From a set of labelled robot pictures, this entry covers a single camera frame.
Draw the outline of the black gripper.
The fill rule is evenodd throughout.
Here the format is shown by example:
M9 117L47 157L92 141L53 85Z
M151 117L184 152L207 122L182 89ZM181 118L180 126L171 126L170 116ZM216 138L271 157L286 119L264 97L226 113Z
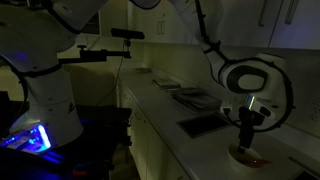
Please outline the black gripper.
M264 116L255 111L250 111L246 107L241 107L238 117L241 121L238 148L248 149L254 137L254 126L260 126L264 121Z

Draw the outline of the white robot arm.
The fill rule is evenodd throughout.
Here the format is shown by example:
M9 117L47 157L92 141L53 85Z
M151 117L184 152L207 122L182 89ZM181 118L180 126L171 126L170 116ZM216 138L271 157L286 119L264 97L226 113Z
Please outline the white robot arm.
M9 126L4 147L39 154L66 145L83 133L74 106L71 80L62 69L58 54L69 50L78 34L108 0L40 0L36 6L17 6L8 0L0 4L0 56L24 88L30 109ZM286 91L284 122L293 109L289 78L277 65L275 55L230 60L213 39L213 20L219 3L208 0L169 0L191 30L211 64L211 75L224 88L249 97L248 109L262 114L263 102L272 97L279 80Z

